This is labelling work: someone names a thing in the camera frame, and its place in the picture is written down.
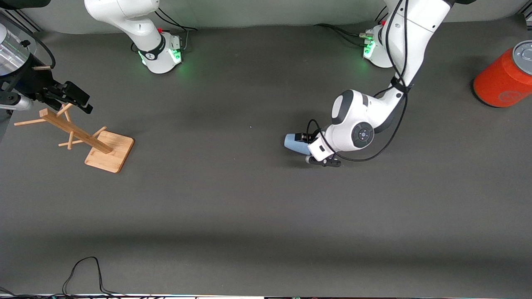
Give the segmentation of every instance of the orange can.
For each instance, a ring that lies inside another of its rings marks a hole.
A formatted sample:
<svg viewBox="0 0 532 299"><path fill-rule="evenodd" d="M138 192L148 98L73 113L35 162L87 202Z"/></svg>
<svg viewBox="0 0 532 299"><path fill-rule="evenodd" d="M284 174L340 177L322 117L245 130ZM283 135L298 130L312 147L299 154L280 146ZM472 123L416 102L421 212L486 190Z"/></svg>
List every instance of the orange can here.
<svg viewBox="0 0 532 299"><path fill-rule="evenodd" d="M473 91L493 107L509 107L532 94L532 40L504 52L475 78Z"/></svg>

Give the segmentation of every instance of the blue object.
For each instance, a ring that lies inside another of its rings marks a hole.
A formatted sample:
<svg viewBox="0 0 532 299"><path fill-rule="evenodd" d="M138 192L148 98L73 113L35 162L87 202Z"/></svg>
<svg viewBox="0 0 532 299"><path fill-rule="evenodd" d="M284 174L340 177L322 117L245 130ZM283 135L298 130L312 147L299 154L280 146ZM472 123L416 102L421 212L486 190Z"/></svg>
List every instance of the blue object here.
<svg viewBox="0 0 532 299"><path fill-rule="evenodd" d="M285 137L285 148L296 153L310 156L308 144L303 141L296 141L295 134L287 134Z"/></svg>

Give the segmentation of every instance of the square wooden base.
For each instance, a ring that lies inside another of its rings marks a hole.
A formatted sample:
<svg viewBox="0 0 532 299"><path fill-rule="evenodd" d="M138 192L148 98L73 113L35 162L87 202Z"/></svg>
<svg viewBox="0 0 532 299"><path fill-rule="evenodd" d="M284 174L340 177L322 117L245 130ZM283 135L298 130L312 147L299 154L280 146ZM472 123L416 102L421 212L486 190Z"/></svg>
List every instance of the square wooden base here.
<svg viewBox="0 0 532 299"><path fill-rule="evenodd" d="M109 172L118 173L122 169L135 141L133 138L108 131L101 132L98 136L98 140L111 146L113 151L109 154L104 154L99 150L92 148L85 159L85 164Z"/></svg>

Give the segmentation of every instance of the can lid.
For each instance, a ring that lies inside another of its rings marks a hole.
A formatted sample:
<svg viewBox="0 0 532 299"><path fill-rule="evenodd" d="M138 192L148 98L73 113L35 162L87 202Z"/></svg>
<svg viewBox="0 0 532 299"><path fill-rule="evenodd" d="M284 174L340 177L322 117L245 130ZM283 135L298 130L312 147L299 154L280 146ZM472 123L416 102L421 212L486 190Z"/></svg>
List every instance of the can lid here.
<svg viewBox="0 0 532 299"><path fill-rule="evenodd" d="M532 40L525 40L513 48L513 62L521 71L532 75Z"/></svg>

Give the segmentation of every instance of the gray table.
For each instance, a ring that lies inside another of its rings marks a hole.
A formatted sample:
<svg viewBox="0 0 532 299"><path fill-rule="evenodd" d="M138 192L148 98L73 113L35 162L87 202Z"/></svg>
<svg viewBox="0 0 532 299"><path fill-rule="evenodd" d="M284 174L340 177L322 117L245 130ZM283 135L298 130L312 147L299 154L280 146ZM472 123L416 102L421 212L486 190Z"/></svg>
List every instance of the gray table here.
<svg viewBox="0 0 532 299"><path fill-rule="evenodd" d="M532 297L532 101L494 109L469 86L526 39L522 17L444 24L392 145L340 169L306 165L284 134L325 125L338 94L373 94L390 70L324 28L190 39L184 64L157 76L124 34L46 37L56 78L92 96L76 124L136 143L114 175L83 164L86 145L58 148L68 137L48 124L10 125L0 285L59 292L95 255L105 285L129 293ZM97 291L94 265L71 291Z"/></svg>

